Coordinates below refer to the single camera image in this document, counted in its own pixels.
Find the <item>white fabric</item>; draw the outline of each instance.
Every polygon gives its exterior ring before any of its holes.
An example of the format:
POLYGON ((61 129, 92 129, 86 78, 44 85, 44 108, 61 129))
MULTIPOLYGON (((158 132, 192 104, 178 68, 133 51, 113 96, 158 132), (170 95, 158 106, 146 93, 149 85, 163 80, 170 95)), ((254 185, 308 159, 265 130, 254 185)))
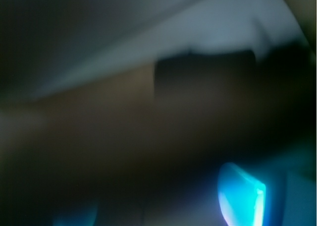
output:
POLYGON ((123 72, 189 48, 202 53, 252 49, 257 58, 263 58, 270 49, 294 39, 305 40, 283 0, 202 0, 61 73, 33 97, 123 72))

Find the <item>skin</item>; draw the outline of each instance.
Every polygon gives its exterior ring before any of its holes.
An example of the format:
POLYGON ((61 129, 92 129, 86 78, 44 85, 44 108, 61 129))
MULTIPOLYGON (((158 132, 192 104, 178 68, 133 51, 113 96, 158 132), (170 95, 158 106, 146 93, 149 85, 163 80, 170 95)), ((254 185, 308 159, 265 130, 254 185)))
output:
POLYGON ((171 168, 255 154, 250 143, 301 133, 292 120, 301 123, 315 98, 314 69, 276 77, 243 66, 216 67, 155 97, 154 65, 35 102, 2 105, 0 173, 8 184, 0 192, 10 202, 7 213, 34 195, 39 206, 53 208, 104 187, 118 196, 142 185, 142 194, 164 184, 171 168))

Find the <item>white surface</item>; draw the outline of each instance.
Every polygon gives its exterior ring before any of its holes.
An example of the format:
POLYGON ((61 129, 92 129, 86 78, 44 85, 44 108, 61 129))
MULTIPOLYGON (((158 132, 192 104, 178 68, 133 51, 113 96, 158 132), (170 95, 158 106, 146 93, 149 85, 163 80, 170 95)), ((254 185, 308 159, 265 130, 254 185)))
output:
POLYGON ((283 0, 201 0, 61 73, 33 98, 189 48, 204 53, 252 49, 263 58, 271 48, 294 39, 305 38, 283 0))

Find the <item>blue light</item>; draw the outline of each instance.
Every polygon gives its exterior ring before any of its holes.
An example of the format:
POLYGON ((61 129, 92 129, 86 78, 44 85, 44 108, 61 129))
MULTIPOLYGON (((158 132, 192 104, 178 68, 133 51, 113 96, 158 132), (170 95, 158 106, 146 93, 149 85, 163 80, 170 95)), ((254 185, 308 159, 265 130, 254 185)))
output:
POLYGON ((218 199, 229 226, 262 226, 266 186, 233 163, 224 164, 218 177, 218 199))
POLYGON ((98 211, 97 203, 73 210, 69 214, 60 214, 54 218, 53 226, 93 226, 98 211))

